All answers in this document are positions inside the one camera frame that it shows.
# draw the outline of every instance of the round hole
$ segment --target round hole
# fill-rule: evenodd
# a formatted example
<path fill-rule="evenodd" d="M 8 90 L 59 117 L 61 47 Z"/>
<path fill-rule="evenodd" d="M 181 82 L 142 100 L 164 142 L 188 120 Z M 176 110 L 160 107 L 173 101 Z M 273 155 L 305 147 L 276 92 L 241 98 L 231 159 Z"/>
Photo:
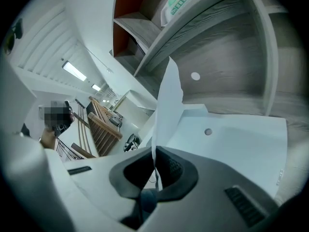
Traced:
<path fill-rule="evenodd" d="M 205 130 L 205 135 L 206 136 L 209 136 L 211 134 L 212 134 L 212 129 L 208 128 L 208 129 Z"/>
<path fill-rule="evenodd" d="M 199 73 L 197 72 L 192 72 L 191 73 L 191 77 L 193 80 L 198 81 L 199 79 L 201 79 L 201 76 L 199 75 Z"/>

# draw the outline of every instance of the white ceiling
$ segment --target white ceiling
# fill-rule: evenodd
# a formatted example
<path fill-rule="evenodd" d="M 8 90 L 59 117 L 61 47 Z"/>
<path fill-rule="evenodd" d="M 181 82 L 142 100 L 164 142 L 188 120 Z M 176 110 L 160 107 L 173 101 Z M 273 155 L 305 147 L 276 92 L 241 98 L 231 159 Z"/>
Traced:
<path fill-rule="evenodd" d="M 23 19 L 23 37 L 8 56 L 14 68 L 96 94 L 93 84 L 105 83 L 87 49 L 76 37 L 62 0 L 32 0 L 18 18 Z M 83 82 L 62 69 L 69 61 L 87 79 Z"/>

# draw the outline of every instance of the ceiling light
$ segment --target ceiling light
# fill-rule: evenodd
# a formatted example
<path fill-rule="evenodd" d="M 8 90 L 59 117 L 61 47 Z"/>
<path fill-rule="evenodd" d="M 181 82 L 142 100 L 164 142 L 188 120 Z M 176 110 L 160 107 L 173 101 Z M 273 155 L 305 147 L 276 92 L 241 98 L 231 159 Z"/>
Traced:
<path fill-rule="evenodd" d="M 101 90 L 101 89 L 100 89 L 97 85 L 95 85 L 95 84 L 93 84 L 91 87 L 94 88 L 96 91 L 100 91 L 100 90 Z"/>
<path fill-rule="evenodd" d="M 81 73 L 68 61 L 66 61 L 64 65 L 62 65 L 62 68 L 82 81 L 84 81 L 87 78 L 83 73 Z"/>

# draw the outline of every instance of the fluorescent light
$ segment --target fluorescent light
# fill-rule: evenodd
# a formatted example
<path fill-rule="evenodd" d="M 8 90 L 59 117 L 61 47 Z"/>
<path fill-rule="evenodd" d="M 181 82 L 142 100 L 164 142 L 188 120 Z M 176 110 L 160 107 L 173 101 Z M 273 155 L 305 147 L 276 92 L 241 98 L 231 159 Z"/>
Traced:
<path fill-rule="evenodd" d="M 95 84 L 93 84 L 91 87 L 94 88 L 96 91 L 100 91 L 100 90 L 101 90 L 101 89 L 100 89 L 97 85 L 95 85 Z"/>
<path fill-rule="evenodd" d="M 77 77 L 78 79 L 84 81 L 87 77 L 81 73 L 78 69 L 76 69 L 70 62 L 65 62 L 62 65 L 62 68 L 66 70 L 68 73 L 72 74 L 73 76 Z"/>

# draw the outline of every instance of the metal railing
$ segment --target metal railing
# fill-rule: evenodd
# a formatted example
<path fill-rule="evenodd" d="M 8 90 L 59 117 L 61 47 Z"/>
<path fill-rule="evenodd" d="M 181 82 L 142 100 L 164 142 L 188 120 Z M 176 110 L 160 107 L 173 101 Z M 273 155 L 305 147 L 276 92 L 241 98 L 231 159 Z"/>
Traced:
<path fill-rule="evenodd" d="M 63 153 L 70 159 L 70 160 L 81 160 L 84 159 L 78 155 L 76 155 L 70 148 L 68 148 L 59 138 L 57 138 L 57 147 L 56 152 L 62 157 Z"/>

